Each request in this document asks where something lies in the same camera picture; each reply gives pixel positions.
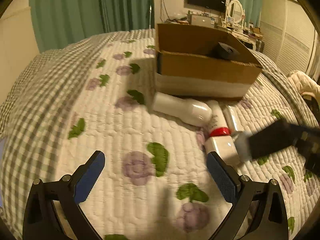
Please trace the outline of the white louvered wardrobe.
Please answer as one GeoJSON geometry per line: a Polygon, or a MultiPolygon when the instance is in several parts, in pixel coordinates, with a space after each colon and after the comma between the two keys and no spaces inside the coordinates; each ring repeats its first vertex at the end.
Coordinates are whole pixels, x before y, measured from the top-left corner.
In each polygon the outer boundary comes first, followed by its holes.
{"type": "Polygon", "coordinates": [[[265,43],[263,53],[289,74],[311,71],[316,49],[316,31],[296,0],[263,0],[260,30],[265,43]]]}

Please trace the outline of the light blue small case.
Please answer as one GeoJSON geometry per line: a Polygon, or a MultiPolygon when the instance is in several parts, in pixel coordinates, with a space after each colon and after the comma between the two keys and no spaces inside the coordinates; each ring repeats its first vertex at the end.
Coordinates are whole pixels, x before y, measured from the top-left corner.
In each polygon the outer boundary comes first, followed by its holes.
{"type": "Polygon", "coordinates": [[[233,138],[239,159],[243,163],[252,160],[251,150],[249,146],[249,137],[251,135],[252,134],[248,132],[241,132],[236,134],[233,138]]]}

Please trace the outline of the black usb charger block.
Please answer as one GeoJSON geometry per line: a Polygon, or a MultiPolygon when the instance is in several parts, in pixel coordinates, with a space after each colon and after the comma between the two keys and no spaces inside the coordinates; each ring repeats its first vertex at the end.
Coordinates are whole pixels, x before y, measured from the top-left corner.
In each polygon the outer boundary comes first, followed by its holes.
{"type": "Polygon", "coordinates": [[[224,60],[236,60],[239,55],[240,53],[235,48],[222,42],[218,42],[208,54],[209,57],[224,60]]]}

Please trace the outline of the white rectangular power bank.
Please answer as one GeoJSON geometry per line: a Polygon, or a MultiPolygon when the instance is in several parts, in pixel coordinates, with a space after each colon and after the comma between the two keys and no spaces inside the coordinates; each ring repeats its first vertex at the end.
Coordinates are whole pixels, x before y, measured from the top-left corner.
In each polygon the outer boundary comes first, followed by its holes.
{"type": "Polygon", "coordinates": [[[236,166],[240,163],[235,144],[231,136],[210,137],[204,143],[206,153],[216,152],[220,158],[231,166],[236,166]]]}

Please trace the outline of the large green curtain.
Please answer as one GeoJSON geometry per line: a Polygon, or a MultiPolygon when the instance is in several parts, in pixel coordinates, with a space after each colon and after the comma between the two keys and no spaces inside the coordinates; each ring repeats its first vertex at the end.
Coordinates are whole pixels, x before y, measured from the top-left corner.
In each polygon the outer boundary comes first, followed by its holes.
{"type": "Polygon", "coordinates": [[[93,35],[153,28],[153,0],[29,0],[40,52],[93,35]]]}

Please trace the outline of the white oval vanity mirror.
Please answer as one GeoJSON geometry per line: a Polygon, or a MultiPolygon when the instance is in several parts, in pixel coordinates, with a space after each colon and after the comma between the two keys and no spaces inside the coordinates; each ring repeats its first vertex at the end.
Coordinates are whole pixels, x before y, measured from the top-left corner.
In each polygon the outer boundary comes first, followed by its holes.
{"type": "Polygon", "coordinates": [[[245,10],[239,0],[231,0],[226,9],[227,21],[234,24],[243,24],[245,10]]]}

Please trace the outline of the brown lipstick tube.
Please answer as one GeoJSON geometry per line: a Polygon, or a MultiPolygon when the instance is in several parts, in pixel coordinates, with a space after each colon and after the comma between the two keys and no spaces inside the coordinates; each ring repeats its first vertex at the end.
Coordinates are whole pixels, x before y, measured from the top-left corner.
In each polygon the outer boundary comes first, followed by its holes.
{"type": "Polygon", "coordinates": [[[244,131],[235,107],[230,105],[225,105],[222,108],[223,115],[225,117],[226,123],[231,134],[241,133],[244,131]]]}

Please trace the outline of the white bottle red cap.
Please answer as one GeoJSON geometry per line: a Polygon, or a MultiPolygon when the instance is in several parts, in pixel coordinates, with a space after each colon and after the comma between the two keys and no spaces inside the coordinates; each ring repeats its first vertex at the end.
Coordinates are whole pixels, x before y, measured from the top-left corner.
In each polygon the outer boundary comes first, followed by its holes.
{"type": "Polygon", "coordinates": [[[219,103],[215,100],[209,100],[206,104],[212,110],[211,120],[207,124],[209,136],[218,137],[231,135],[219,103]]]}

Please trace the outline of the white dressing table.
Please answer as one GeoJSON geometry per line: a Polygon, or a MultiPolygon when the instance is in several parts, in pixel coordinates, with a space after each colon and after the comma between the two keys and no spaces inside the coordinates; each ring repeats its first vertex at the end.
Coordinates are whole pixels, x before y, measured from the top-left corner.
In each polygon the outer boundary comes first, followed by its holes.
{"type": "Polygon", "coordinates": [[[261,53],[264,51],[264,47],[265,47],[264,42],[255,37],[252,37],[252,36],[249,36],[248,34],[244,34],[244,33],[241,33],[232,29],[228,29],[222,26],[218,26],[217,24],[215,24],[214,27],[216,29],[226,31],[232,34],[248,49],[255,50],[261,53]]]}

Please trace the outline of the white hair dryer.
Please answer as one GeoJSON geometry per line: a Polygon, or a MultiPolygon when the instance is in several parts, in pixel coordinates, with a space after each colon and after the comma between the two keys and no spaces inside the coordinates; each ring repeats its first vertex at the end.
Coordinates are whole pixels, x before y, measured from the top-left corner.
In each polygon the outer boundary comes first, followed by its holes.
{"type": "Polygon", "coordinates": [[[197,127],[205,126],[212,118],[212,110],[206,103],[160,92],[154,96],[152,109],[197,127]]]}

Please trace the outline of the grey mini fridge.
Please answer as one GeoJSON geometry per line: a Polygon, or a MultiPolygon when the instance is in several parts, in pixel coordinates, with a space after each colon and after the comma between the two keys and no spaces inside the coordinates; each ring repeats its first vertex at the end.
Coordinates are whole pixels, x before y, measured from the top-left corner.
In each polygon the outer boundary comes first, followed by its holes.
{"type": "Polygon", "coordinates": [[[214,28],[214,25],[215,25],[214,19],[208,16],[188,14],[187,20],[190,25],[196,25],[201,27],[214,28]]]}

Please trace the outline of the cream puffy jacket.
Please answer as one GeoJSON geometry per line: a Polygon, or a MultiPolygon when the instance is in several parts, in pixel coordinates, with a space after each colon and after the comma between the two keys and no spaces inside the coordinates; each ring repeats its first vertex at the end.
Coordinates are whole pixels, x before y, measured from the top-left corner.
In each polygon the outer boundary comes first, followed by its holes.
{"type": "Polygon", "coordinates": [[[307,95],[316,99],[316,101],[319,103],[319,85],[312,78],[300,70],[290,72],[287,75],[287,78],[301,96],[307,95]]]}

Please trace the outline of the green checkered bed sheet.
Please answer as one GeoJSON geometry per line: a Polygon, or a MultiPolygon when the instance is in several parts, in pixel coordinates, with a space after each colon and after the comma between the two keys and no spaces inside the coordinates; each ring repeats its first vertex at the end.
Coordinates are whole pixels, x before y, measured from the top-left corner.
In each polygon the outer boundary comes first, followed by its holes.
{"type": "Polygon", "coordinates": [[[1,105],[1,219],[16,239],[33,180],[58,180],[63,140],[71,131],[72,109],[104,45],[153,38],[154,30],[96,35],[31,61],[1,105]]]}

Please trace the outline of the brown cardboard box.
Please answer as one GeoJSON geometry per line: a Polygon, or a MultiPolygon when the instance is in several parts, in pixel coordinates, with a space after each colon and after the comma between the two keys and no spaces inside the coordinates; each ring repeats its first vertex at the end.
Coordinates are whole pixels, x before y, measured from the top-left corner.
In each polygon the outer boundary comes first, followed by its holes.
{"type": "Polygon", "coordinates": [[[240,100],[262,72],[252,51],[228,32],[196,25],[161,23],[156,28],[158,92],[240,100]],[[218,42],[235,48],[236,60],[209,57],[218,42]]]}

